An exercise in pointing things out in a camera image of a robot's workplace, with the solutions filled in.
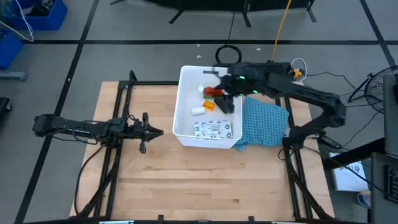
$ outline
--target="concrete floor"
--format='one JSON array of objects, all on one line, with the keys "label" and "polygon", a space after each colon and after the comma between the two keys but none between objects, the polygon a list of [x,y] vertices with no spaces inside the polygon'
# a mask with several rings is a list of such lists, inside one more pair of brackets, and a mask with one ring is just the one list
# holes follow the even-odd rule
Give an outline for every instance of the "concrete floor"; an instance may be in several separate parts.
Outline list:
[{"label": "concrete floor", "polygon": [[[35,31],[37,40],[80,40],[90,10],[97,0],[64,0],[69,12],[58,31]],[[398,40],[396,32],[395,0],[367,0],[370,11],[384,40]],[[176,10],[162,8],[142,1],[127,0],[109,5],[100,0],[95,11],[88,40],[221,40],[228,38],[232,19],[230,12],[184,12],[170,25],[168,21]],[[316,0],[313,11],[317,23],[312,23],[305,10],[289,11],[282,40],[378,40],[359,0]],[[236,15],[231,39],[273,40],[283,10],[249,13],[252,28],[244,25]],[[72,83],[63,106],[62,116],[70,119],[90,119],[103,81],[126,80],[134,70],[138,80],[178,80],[183,65],[213,65],[214,53],[221,44],[148,44],[123,45],[86,44],[83,46],[75,70],[70,65],[78,49],[77,44],[26,44],[8,70],[26,72],[28,79],[0,80],[0,96],[12,100],[13,111],[0,129],[0,220],[12,223],[24,196],[35,166],[42,138],[31,131],[33,118],[53,113],[65,77],[74,72]],[[276,62],[290,62],[304,58],[310,74],[330,71],[346,77],[358,86],[369,72],[378,72],[389,66],[379,45],[293,45],[280,44]],[[271,45],[237,45],[243,60],[265,62],[270,59]],[[398,60],[398,45],[389,45],[391,55]],[[221,59],[233,62],[234,54],[222,52]],[[308,77],[306,84],[320,90],[344,94],[353,89],[342,79],[322,75]],[[364,100],[350,105],[361,105]],[[311,107],[317,116],[319,108]],[[327,135],[345,144],[375,114],[370,106],[348,108],[347,124],[339,129],[327,129]],[[383,116],[377,115],[372,123],[347,145],[355,148],[382,136]],[[84,144],[53,141],[43,171],[34,192],[25,222],[67,218],[70,212],[76,177],[85,150]],[[356,201],[356,193],[336,192],[326,173],[331,199],[338,218],[353,222],[366,221],[366,209]]]}]

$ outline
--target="white box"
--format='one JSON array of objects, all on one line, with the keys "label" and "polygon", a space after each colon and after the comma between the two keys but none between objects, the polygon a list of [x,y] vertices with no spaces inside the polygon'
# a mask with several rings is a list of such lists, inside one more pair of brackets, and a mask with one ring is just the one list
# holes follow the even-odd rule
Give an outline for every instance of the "white box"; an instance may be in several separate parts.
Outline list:
[{"label": "white box", "polygon": [[[181,68],[178,84],[177,102],[175,104],[173,134],[183,146],[210,147],[229,149],[242,137],[242,97],[234,97],[234,113],[224,114],[217,106],[213,111],[206,111],[203,115],[193,116],[192,108],[201,107],[203,94],[198,91],[199,86],[217,86],[219,76],[227,74],[227,68],[184,66]],[[196,137],[194,124],[196,121],[228,120],[232,127],[232,139]]]}]

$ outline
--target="blue bin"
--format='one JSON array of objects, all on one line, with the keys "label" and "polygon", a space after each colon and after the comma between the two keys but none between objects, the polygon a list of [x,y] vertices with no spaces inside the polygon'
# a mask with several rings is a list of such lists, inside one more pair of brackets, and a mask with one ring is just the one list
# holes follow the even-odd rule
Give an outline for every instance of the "blue bin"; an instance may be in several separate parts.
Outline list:
[{"label": "blue bin", "polygon": [[8,68],[21,48],[22,43],[14,34],[0,29],[0,69]]},{"label": "blue bin", "polygon": [[[35,4],[40,4],[42,0],[18,0],[18,2],[25,9]],[[18,29],[27,29],[15,0],[12,0],[11,11],[13,16],[6,16],[7,20]],[[48,16],[25,16],[25,19],[33,30],[59,30],[67,12],[68,8],[63,1],[55,0]]]}]

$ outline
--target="wooden tabletop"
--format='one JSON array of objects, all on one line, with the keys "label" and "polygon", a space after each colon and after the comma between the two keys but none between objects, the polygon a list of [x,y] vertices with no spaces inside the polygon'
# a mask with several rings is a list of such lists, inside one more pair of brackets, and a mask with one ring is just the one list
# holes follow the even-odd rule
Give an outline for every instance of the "wooden tabletop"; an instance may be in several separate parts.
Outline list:
[{"label": "wooden tabletop", "polygon": [[[117,86],[102,84],[94,120],[112,117]],[[164,215],[165,220],[244,221],[252,215],[256,221],[294,220],[285,162],[277,157],[282,146],[249,146],[243,152],[184,147],[172,133],[176,94],[177,86],[134,86],[130,113],[141,118],[148,112],[150,124],[164,135],[147,144],[146,154],[139,152],[140,141],[124,140],[112,219],[156,220]],[[266,96],[254,97],[274,103]],[[296,125],[311,120],[308,104],[291,104]],[[318,149],[316,140],[308,139],[305,145]],[[85,160],[97,149],[87,146]],[[103,149],[83,171],[79,210],[98,188],[104,153]],[[302,149],[302,161],[309,191],[334,216],[320,156]],[[298,188],[297,192],[305,217]],[[106,192],[102,214],[107,198]]]}]

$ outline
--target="paper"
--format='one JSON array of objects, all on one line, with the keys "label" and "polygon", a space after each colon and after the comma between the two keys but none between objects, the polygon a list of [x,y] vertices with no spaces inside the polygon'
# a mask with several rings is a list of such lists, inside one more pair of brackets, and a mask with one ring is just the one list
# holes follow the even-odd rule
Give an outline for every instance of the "paper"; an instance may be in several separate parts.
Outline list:
[{"label": "paper", "polygon": [[232,138],[231,124],[227,120],[195,122],[195,136],[208,138]]},{"label": "paper", "polygon": [[[337,155],[338,153],[330,153],[330,157]],[[366,179],[361,162],[354,162],[347,165],[347,167]],[[333,181],[335,183],[336,190],[350,192],[362,192],[369,190],[368,183],[360,179],[345,167],[334,169],[331,173],[333,174]]]}]

